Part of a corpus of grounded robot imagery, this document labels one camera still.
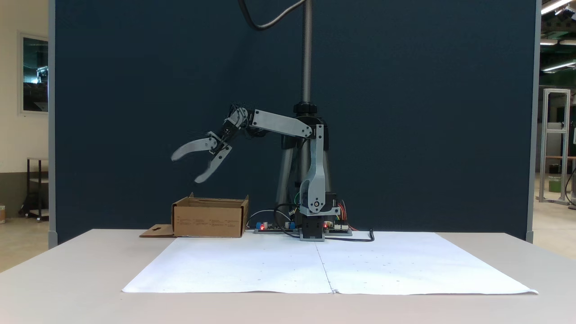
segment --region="green bucket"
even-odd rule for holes
[[[559,193],[562,190],[562,178],[559,176],[549,176],[548,189],[551,193]]]

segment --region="window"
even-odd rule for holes
[[[48,40],[20,34],[20,111],[25,114],[48,112]]]

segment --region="cardboard box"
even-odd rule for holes
[[[172,204],[172,224],[156,224],[142,238],[197,236],[204,238],[240,238],[248,221],[246,199],[189,197]]]

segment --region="floor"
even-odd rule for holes
[[[536,177],[538,193],[539,177]],[[544,197],[557,198],[545,186]],[[576,259],[576,210],[549,202],[534,201],[534,244],[567,258]],[[0,272],[48,249],[48,222],[35,218],[9,218],[0,224]]]
[[[0,224],[0,272],[48,250],[48,222],[9,218]]]
[[[535,179],[535,195],[540,190],[539,175]],[[548,191],[545,181],[544,198],[558,199],[559,193]],[[576,210],[567,206],[534,200],[534,244],[567,258],[576,259]]]

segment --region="white paper sheet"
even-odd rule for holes
[[[253,233],[177,238],[123,291],[332,292],[314,243]]]
[[[247,232],[178,238],[124,292],[535,292],[434,233],[375,232],[370,243]],[[367,238],[367,232],[354,232]]]
[[[366,238],[367,232],[354,232]],[[371,243],[317,242],[339,293],[416,295],[536,292],[435,233],[375,232]]]

